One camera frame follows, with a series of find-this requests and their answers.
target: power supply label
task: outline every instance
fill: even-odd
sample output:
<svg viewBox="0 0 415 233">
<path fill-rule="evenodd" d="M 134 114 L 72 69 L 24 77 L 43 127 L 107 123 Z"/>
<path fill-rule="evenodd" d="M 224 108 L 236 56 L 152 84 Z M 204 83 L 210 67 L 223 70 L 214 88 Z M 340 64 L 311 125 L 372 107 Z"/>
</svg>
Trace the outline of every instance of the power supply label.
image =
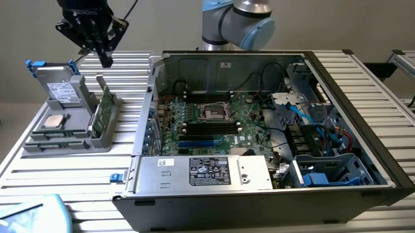
<svg viewBox="0 0 415 233">
<path fill-rule="evenodd" d="M 190 158 L 191 186 L 230 185 L 231 173 L 227 157 Z"/>
<path fill-rule="evenodd" d="M 56 100 L 61 103 L 79 103 L 79 98 L 73 87 L 69 83 L 48 83 L 47 84 Z"/>
</svg>

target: robotic arm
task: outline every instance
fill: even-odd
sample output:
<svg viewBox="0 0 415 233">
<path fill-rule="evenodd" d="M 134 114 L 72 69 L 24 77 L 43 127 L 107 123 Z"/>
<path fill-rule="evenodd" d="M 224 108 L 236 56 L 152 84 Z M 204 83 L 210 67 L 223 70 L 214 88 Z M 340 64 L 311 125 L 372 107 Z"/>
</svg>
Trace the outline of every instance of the robotic arm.
<svg viewBox="0 0 415 233">
<path fill-rule="evenodd" d="M 56 30 L 84 50 L 96 52 L 104 68 L 130 23 L 116 18 L 107 0 L 57 0 L 64 19 Z M 204 0 L 200 50 L 260 50 L 268 43 L 275 22 L 270 0 Z"/>
<path fill-rule="evenodd" d="M 56 30 L 86 50 L 96 52 L 104 68 L 130 23 L 114 16 L 107 0 L 57 0 L 64 19 Z"/>
</svg>

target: motherboard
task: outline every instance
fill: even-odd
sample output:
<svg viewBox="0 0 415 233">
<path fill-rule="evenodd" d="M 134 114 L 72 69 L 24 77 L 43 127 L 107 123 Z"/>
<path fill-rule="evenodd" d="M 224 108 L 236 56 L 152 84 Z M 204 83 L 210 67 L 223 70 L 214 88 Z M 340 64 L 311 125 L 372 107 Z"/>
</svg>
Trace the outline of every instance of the motherboard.
<svg viewBox="0 0 415 233">
<path fill-rule="evenodd" d="M 246 152 L 274 155 L 267 132 L 254 121 L 263 121 L 255 108 L 255 94 L 238 93 L 228 99 L 192 101 L 179 98 L 159 106 L 163 116 L 163 156 L 212 155 Z"/>
</svg>

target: gray wall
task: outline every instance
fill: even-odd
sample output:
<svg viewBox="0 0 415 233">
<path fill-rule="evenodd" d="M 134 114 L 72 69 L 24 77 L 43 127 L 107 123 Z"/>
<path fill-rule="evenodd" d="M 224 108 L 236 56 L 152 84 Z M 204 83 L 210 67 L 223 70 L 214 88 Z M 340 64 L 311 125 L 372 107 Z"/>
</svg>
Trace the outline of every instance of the gray wall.
<svg viewBox="0 0 415 233">
<path fill-rule="evenodd" d="M 134 0 L 110 0 L 123 17 Z M 352 49 L 364 61 L 384 61 L 392 49 L 415 50 L 414 0 L 271 0 L 276 33 L 266 49 Z M 202 0 L 140 0 L 119 50 L 194 49 L 200 42 Z M 55 31 L 56 0 L 0 1 L 0 101 L 41 102 L 43 89 L 24 61 L 64 62 L 79 48 Z M 388 85 L 410 97 L 415 82 Z"/>
</svg>

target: white label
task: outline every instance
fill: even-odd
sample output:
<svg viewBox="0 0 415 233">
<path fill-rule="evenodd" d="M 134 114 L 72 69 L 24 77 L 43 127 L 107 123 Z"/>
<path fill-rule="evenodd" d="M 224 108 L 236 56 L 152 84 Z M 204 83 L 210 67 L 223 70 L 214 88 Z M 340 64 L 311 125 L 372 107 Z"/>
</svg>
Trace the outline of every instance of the white label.
<svg viewBox="0 0 415 233">
<path fill-rule="evenodd" d="M 158 166 L 174 166 L 175 159 L 159 159 Z"/>
<path fill-rule="evenodd" d="M 48 83 L 47 85 L 59 102 L 79 103 L 79 97 L 69 83 Z"/>
<path fill-rule="evenodd" d="M 220 68 L 231 68 L 231 66 L 232 66 L 232 63 L 228 63 L 228 62 L 220 63 Z"/>
</svg>

